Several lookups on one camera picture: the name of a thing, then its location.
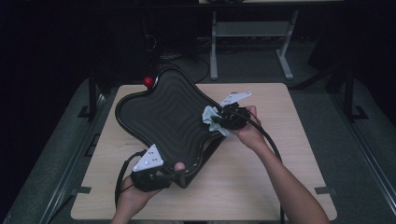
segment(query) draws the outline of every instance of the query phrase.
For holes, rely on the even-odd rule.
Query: red ball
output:
[[[151,89],[152,86],[154,86],[154,79],[152,77],[145,77],[143,79],[143,85],[145,85],[145,87],[148,89]]]

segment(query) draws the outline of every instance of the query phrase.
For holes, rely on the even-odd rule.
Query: white desk leg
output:
[[[210,51],[210,78],[217,80],[218,77],[218,60],[216,58],[216,11],[213,12],[212,21],[212,50]]]
[[[291,16],[291,20],[289,22],[288,30],[285,34],[285,42],[283,43],[281,49],[276,50],[277,58],[279,59],[280,65],[282,66],[283,69],[283,73],[285,74],[287,80],[292,80],[293,74],[290,71],[290,67],[288,61],[286,61],[285,55],[286,55],[286,50],[288,49],[289,46],[291,35],[293,34],[295,22],[297,21],[298,12],[299,12],[298,10],[293,11],[293,15]]]

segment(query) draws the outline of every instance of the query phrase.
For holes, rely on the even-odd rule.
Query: white triangle piece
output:
[[[133,171],[143,171],[154,167],[162,166],[163,158],[155,145],[152,145],[143,157],[134,166]]]
[[[231,105],[235,102],[238,102],[242,99],[245,99],[247,97],[249,97],[251,95],[251,91],[246,91],[246,92],[232,92],[230,94],[228,94],[228,96],[221,101],[219,104],[221,106],[225,106],[225,105]]]

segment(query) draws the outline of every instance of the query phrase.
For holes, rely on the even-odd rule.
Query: desk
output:
[[[217,102],[232,91],[252,91],[240,105],[255,105],[264,129],[274,139],[283,162],[313,193],[330,219],[336,211],[325,187],[289,91],[283,84],[200,84],[201,91]],[[115,213],[114,188],[123,162],[144,145],[117,123],[114,109],[126,94],[143,86],[122,86],[85,174],[71,216],[75,219],[111,219]],[[186,189],[172,185],[150,200],[135,219],[159,220],[277,220],[279,201],[258,157],[237,137],[227,137]]]

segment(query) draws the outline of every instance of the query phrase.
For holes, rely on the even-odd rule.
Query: finger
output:
[[[245,108],[248,112],[252,113],[254,116],[257,116],[257,107],[255,105],[248,105]]]
[[[122,180],[122,184],[121,187],[123,189],[128,188],[129,186],[131,186],[133,184],[132,179],[130,176],[126,176],[123,180]]]
[[[180,161],[180,162],[177,162],[177,163],[175,164],[174,169],[175,169],[175,171],[180,171],[180,170],[186,169],[186,166],[184,165],[183,162]]]
[[[149,191],[149,192],[147,192],[147,195],[148,195],[150,198],[152,198],[152,197],[154,197],[154,195],[156,195],[156,194],[158,194],[159,192],[161,192],[161,190],[162,190],[162,189],[156,189],[156,190],[153,190],[153,191]]]

